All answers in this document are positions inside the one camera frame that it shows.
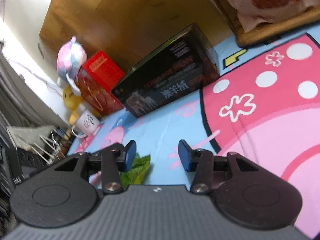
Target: pink cartoon rug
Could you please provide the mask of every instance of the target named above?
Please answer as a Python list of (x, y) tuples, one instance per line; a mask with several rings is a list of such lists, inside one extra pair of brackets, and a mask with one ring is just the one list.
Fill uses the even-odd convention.
[(296, 227), (320, 229), (320, 48), (308, 34), (275, 47), (203, 88), (203, 121), (218, 155), (236, 151), (293, 184)]

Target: yellow plush toy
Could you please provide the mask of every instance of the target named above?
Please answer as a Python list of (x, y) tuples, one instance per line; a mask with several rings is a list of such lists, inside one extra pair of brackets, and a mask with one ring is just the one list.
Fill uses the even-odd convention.
[(93, 109), (91, 106), (88, 106), (88, 104), (85, 105), (85, 101), (82, 97), (76, 96), (73, 92), (70, 86), (66, 86), (63, 89), (62, 93), (63, 101), (66, 107), (71, 111), (71, 116), (69, 118), (69, 123), (71, 125), (74, 125), (77, 118), (81, 114), (81, 112), (84, 111), (84, 109), (89, 108), (88, 110), (93, 113), (96, 117), (100, 117), (101, 115)]

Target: red box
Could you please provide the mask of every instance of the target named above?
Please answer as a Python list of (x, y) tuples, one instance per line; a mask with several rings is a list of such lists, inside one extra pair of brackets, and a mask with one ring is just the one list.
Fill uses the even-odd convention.
[(87, 60), (82, 67), (107, 92), (124, 77), (124, 72), (102, 50)]
[(124, 72), (111, 58), (99, 51), (82, 65), (76, 84), (94, 109), (101, 115), (108, 115), (123, 108), (110, 92), (123, 76)]

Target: white cup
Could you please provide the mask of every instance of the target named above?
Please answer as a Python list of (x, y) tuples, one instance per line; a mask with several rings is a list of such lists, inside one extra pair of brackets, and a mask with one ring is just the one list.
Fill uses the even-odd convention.
[[(93, 134), (99, 127), (99, 120), (89, 111), (85, 110), (77, 119), (75, 125), (71, 127), (72, 133), (79, 137), (84, 138), (88, 135)], [(74, 128), (79, 129), (84, 134), (78, 135), (74, 132)]]

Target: ribbed plastic surface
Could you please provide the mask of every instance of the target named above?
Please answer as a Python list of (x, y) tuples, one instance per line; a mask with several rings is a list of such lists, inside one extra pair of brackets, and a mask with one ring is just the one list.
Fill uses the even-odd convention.
[(57, 229), (18, 226), (6, 240), (308, 240), (294, 227), (254, 231), (226, 220), (207, 196), (185, 186), (132, 185), (104, 197), (96, 211)]

